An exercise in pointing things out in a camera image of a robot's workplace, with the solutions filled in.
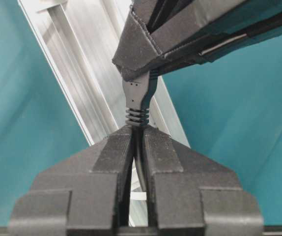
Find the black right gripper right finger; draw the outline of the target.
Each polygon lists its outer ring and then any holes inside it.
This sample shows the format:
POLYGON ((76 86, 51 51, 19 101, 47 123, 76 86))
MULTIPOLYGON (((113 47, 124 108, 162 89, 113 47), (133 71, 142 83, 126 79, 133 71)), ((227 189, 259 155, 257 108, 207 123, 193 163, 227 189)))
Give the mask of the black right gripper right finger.
POLYGON ((256 199, 234 171, 148 126, 143 134, 148 223, 161 236, 260 236, 256 199))

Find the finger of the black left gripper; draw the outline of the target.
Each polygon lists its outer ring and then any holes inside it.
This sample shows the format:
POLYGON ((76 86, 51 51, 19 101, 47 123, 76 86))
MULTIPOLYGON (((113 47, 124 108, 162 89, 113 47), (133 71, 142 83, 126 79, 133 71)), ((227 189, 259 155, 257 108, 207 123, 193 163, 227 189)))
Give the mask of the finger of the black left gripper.
POLYGON ((113 63, 126 81, 206 63, 199 52, 224 37, 206 28, 228 12, 227 0, 135 0, 113 63))
POLYGON ((253 23, 233 33, 204 35, 165 54, 171 62, 158 67, 160 75, 195 64, 214 62, 217 59, 253 44, 282 35, 282 11, 267 19, 253 23))

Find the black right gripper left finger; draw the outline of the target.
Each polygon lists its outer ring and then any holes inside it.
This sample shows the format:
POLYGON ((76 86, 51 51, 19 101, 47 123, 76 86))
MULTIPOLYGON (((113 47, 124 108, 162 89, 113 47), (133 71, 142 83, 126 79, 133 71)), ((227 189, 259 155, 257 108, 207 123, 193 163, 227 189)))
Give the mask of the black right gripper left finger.
POLYGON ((112 236, 129 222, 133 135, 124 126, 39 173, 16 201, 12 236, 112 236))

